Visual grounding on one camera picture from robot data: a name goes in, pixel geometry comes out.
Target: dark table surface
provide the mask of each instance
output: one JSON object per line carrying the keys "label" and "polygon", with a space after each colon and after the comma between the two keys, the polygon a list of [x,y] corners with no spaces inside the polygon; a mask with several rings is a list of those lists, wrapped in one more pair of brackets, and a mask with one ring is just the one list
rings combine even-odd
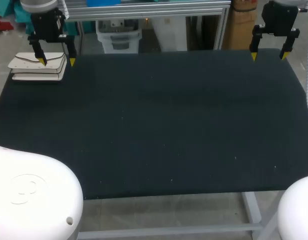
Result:
{"label": "dark table surface", "polygon": [[65,163],[85,199],[284,190],[308,176],[304,91],[277,50],[80,56],[15,82],[0,146]]}

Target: metal table frame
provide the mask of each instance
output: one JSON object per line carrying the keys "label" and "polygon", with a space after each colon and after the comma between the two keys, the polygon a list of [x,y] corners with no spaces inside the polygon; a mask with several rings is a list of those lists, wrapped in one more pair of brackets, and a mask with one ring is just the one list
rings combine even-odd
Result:
{"label": "metal table frame", "polygon": [[78,240],[97,240],[125,237],[166,236],[178,234],[206,234],[251,231],[253,240],[268,240],[277,227],[277,208],[283,191],[278,192],[270,207],[262,216],[254,192],[242,192],[249,223],[229,225],[158,227],[105,231],[79,232]]}
{"label": "metal table frame", "polygon": [[122,4],[114,6],[87,7],[85,0],[66,0],[69,19],[67,22],[78,22],[80,34],[79,53],[83,51],[84,28],[83,21],[112,19],[144,19],[172,16],[220,16],[216,31],[214,49],[222,47],[230,0],[187,0],[168,2],[130,3],[123,0]]}

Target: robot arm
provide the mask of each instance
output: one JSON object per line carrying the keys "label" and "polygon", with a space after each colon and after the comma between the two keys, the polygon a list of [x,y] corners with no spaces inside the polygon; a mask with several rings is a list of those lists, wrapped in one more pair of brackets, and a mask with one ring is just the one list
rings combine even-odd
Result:
{"label": "robot arm", "polygon": [[292,51],[293,44],[299,36],[299,29],[293,28],[298,13],[305,13],[308,10],[308,1],[271,0],[265,4],[262,11],[262,18],[265,24],[255,25],[252,34],[252,42],[249,50],[253,60],[256,60],[258,45],[262,34],[271,34],[275,37],[287,37],[279,54],[281,59],[287,57]]}
{"label": "robot arm", "polygon": [[24,10],[30,12],[35,32],[29,37],[29,44],[33,46],[35,57],[43,64],[47,64],[44,51],[39,40],[48,43],[65,43],[69,53],[71,66],[76,60],[74,36],[64,35],[63,27],[65,16],[68,12],[65,7],[65,15],[57,8],[58,0],[21,0]]}

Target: concrete floor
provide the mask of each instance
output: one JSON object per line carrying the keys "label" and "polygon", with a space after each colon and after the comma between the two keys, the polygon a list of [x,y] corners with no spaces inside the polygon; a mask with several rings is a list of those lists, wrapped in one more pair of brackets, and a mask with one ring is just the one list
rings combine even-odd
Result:
{"label": "concrete floor", "polygon": [[[260,13],[266,2],[264,0],[259,1],[257,23],[263,23]],[[292,53],[287,59],[299,81],[304,86],[304,67],[306,65],[308,41],[308,13],[299,14],[295,27],[300,28],[301,33],[300,37],[295,41]],[[284,38],[274,38],[273,36],[265,35],[260,47],[281,48],[284,41]],[[101,44],[97,41],[95,34],[86,35],[85,46],[85,54],[102,53]],[[50,52],[62,51],[60,44],[44,44],[42,47]],[[24,34],[24,29],[20,28],[6,34],[0,34],[0,94],[9,74],[7,65],[18,52],[32,52],[27,36]],[[275,195],[276,192],[256,193],[261,212],[268,207]],[[86,200],[84,201],[81,231],[237,224],[246,222],[247,216],[239,193],[151,196]],[[141,237],[141,239],[251,240],[251,236],[249,232],[234,232]],[[276,231],[270,239],[279,240],[278,232]]]}

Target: white storage bin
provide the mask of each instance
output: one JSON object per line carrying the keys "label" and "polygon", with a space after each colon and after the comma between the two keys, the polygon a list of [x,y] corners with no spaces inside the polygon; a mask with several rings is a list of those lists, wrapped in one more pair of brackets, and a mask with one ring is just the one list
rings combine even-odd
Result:
{"label": "white storage bin", "polygon": [[103,44],[106,54],[137,54],[139,40],[142,38],[142,28],[127,32],[100,32],[99,21],[96,21],[98,41]]}
{"label": "white storage bin", "polygon": [[186,17],[150,19],[162,52],[187,51]]}

